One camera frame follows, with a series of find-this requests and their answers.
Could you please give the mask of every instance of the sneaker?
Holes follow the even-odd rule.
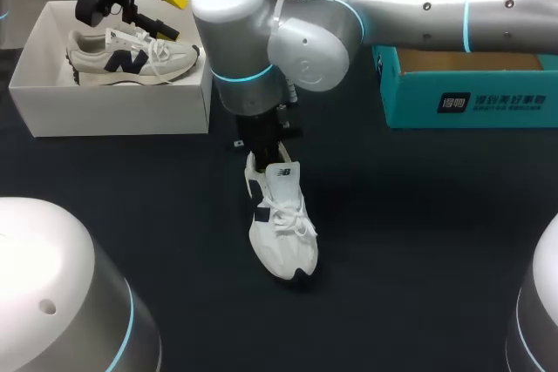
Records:
[[[317,264],[316,229],[310,222],[300,190],[300,164],[290,161],[283,145],[285,163],[255,169],[248,155],[244,176],[255,207],[249,238],[255,254],[277,278],[302,280],[314,273]]]
[[[67,57],[78,85],[141,85],[172,83],[192,68],[200,49],[149,37],[135,28],[108,28],[105,35],[70,32]]]

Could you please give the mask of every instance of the white shoe box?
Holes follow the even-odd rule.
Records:
[[[201,48],[192,12],[160,0],[137,0],[139,13]],[[174,85],[79,86],[66,59],[71,30],[87,35],[117,28],[110,15],[90,28],[74,17],[76,2],[49,2],[35,23],[10,82],[10,93],[34,137],[207,133],[213,76],[204,50]]]

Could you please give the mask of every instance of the new balance logo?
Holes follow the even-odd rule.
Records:
[[[138,56],[132,61],[132,52],[126,50],[115,51],[108,62],[106,63],[105,70],[115,72],[122,67],[125,73],[140,74],[141,68],[147,63],[149,57],[147,54],[140,50]]]

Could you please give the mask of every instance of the shoe box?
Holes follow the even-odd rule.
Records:
[[[558,127],[558,56],[372,52],[391,128]]]
[[[208,132],[213,76],[191,10],[160,0],[136,4],[140,13],[178,30],[179,42],[200,47],[196,66],[172,85],[79,86],[66,59],[68,34],[104,34],[121,25],[121,16],[90,28],[74,17],[76,2],[49,2],[10,82],[10,94],[34,137]]]

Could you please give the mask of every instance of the silver robot arm segment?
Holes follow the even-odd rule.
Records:
[[[252,9],[237,19],[231,4]],[[223,102],[240,115],[261,113],[279,100],[278,84],[268,74],[275,67],[296,85],[327,91],[343,79],[361,44],[558,54],[555,0],[192,0],[192,5]],[[206,19],[208,10],[219,22]],[[272,98],[267,92],[274,89]]]
[[[358,17],[363,25],[363,44],[425,51],[558,54],[558,3],[555,0],[330,1],[331,8],[334,3],[342,4]],[[344,41],[344,45],[347,51],[355,49],[354,44]],[[315,59],[314,63],[314,67],[320,69],[319,60]],[[300,68],[298,73],[291,69],[283,71],[293,83],[308,88],[304,77],[301,79],[298,74],[302,71]],[[332,75],[328,69],[316,72]],[[316,84],[326,89],[329,86]]]

